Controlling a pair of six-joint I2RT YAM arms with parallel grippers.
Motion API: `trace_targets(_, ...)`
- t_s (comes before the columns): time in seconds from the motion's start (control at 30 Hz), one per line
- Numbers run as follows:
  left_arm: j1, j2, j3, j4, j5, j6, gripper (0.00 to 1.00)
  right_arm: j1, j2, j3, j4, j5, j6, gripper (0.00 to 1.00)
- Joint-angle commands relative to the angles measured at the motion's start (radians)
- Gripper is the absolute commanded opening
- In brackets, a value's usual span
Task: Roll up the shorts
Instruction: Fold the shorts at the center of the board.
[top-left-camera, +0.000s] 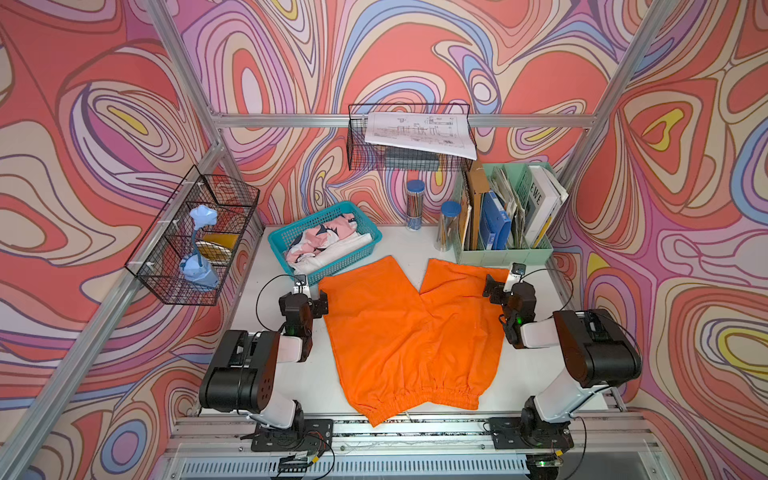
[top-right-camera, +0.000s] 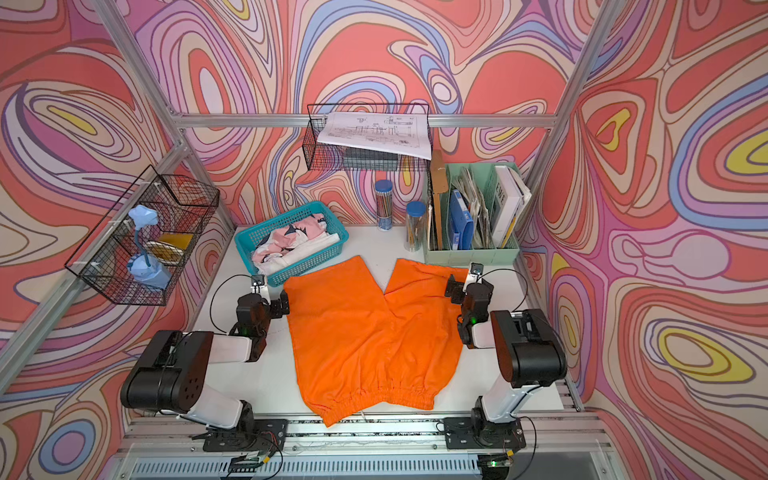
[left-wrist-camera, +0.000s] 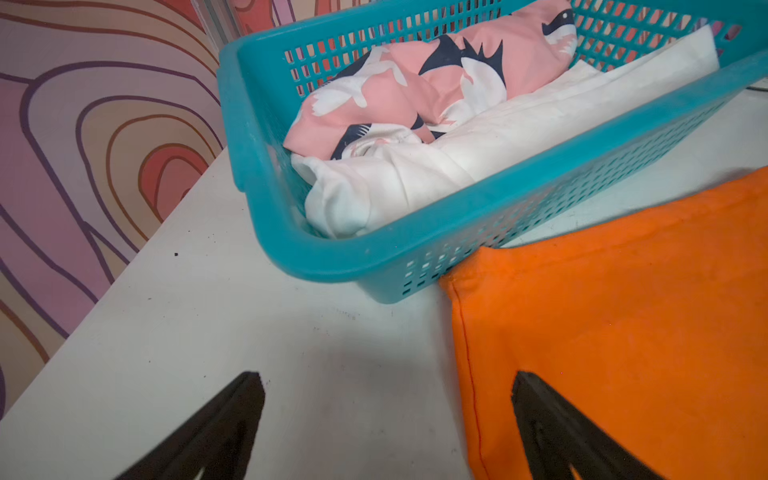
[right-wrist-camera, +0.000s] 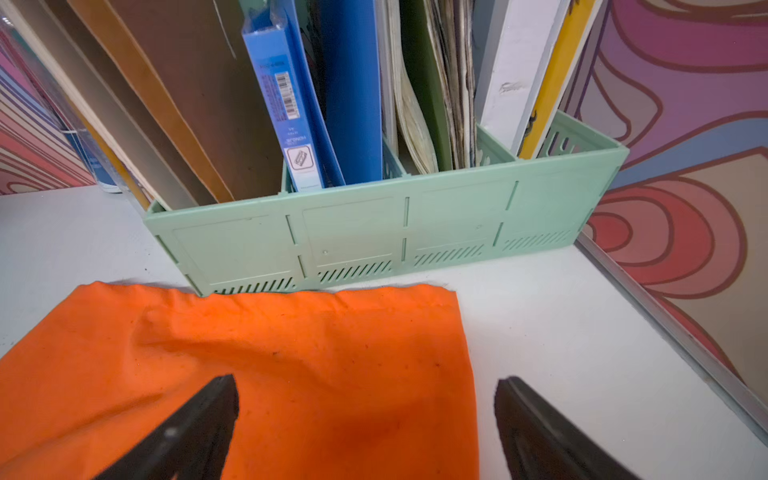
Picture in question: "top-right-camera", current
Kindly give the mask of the orange shorts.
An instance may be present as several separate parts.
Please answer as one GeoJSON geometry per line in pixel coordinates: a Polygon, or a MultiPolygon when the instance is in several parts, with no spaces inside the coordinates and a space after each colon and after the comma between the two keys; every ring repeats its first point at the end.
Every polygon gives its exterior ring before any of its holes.
{"type": "Polygon", "coordinates": [[[396,261],[381,288],[355,256],[284,284],[297,384],[326,426],[382,402],[431,410],[463,344],[445,289],[465,271],[396,261]]]}

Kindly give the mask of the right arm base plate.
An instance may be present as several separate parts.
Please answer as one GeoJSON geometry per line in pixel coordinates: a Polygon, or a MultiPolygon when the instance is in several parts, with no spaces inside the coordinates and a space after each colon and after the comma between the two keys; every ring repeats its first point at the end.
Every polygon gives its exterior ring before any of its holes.
{"type": "Polygon", "coordinates": [[[446,448],[449,450],[492,450],[517,452],[527,447],[518,419],[492,423],[471,417],[446,417],[442,420],[446,448]]]}

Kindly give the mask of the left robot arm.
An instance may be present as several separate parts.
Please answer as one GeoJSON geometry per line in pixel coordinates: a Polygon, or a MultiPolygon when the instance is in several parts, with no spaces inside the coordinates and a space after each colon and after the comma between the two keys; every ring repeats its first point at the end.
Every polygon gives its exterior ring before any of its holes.
{"type": "Polygon", "coordinates": [[[270,300],[259,293],[238,299],[236,324],[228,334],[161,330],[140,355],[120,391],[127,409],[178,415],[206,427],[195,435],[206,452],[280,450],[285,420],[258,420],[246,400],[206,384],[211,364],[257,362],[267,346],[270,323],[290,312],[288,295],[270,300]]]}

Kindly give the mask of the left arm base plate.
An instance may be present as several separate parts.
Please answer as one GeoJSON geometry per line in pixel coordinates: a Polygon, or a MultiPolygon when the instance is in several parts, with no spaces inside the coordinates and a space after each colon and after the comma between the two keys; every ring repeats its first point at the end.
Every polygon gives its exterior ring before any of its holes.
{"type": "Polygon", "coordinates": [[[202,436],[203,451],[224,453],[282,450],[287,427],[286,419],[256,419],[230,430],[209,428],[202,436]]]}

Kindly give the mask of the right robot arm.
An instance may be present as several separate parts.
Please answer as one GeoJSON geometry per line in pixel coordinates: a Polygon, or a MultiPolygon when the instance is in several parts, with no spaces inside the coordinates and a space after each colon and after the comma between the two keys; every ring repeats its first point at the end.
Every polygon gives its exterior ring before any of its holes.
{"type": "Polygon", "coordinates": [[[494,286],[480,275],[464,282],[451,276],[445,296],[461,307],[457,330],[470,349],[495,351],[499,374],[467,417],[443,420],[450,450],[526,447],[519,411],[539,390],[562,380],[567,361],[558,335],[541,309],[492,310],[494,286]]]}

